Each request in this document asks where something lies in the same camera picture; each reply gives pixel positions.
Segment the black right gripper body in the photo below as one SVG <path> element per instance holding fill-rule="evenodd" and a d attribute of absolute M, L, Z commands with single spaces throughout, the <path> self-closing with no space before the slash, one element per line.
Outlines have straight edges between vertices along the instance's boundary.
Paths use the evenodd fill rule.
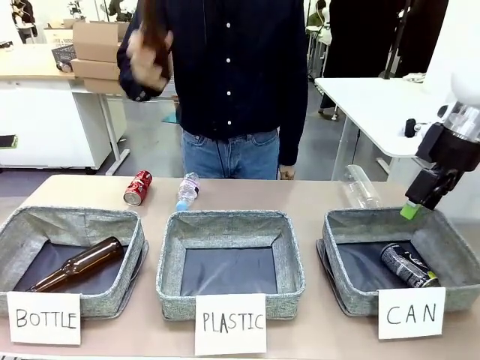
<path fill-rule="evenodd" d="M 415 156 L 433 164 L 429 172 L 437 178 L 462 176 L 479 165 L 479 143 L 464 139 L 437 122 L 427 130 Z"/>

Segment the person's right hand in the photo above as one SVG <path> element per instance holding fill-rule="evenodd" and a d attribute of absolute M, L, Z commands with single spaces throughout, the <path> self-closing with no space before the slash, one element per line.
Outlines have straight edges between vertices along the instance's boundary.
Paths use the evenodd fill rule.
<path fill-rule="evenodd" d="M 157 53 L 151 47 L 143 44 L 143 32 L 140 29 L 133 30 L 127 45 L 127 56 L 130 59 L 130 69 L 133 78 L 143 86 L 155 91 L 162 92 L 170 81 L 173 72 L 172 54 L 169 52 L 173 42 L 173 33 L 167 32 L 165 38 L 167 52 L 167 64 L 155 63 Z"/>

